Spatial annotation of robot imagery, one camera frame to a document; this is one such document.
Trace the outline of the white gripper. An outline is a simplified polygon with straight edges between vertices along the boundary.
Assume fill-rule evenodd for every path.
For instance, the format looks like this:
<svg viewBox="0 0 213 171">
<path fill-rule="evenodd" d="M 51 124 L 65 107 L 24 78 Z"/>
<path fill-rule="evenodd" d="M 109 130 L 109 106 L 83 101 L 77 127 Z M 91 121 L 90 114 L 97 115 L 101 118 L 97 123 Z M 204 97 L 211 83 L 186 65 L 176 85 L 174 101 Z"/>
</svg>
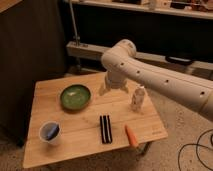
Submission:
<svg viewBox="0 0 213 171">
<path fill-rule="evenodd" d="M 99 95 L 103 96 L 112 89 L 120 89 L 126 93 L 129 92 L 127 87 L 127 79 L 117 72 L 107 71 L 104 82 L 99 88 Z"/>
</svg>

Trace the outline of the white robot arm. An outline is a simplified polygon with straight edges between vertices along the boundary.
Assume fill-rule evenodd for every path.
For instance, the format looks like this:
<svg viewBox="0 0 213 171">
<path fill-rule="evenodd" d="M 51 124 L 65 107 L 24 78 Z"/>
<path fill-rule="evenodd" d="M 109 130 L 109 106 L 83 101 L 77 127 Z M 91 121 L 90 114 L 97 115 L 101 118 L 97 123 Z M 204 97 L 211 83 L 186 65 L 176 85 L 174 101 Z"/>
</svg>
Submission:
<svg viewBox="0 0 213 171">
<path fill-rule="evenodd" d="M 124 87 L 130 79 L 213 122 L 213 81 L 146 64 L 136 60 L 135 56 L 136 46 L 128 39 L 119 41 L 102 54 L 108 87 Z"/>
</svg>

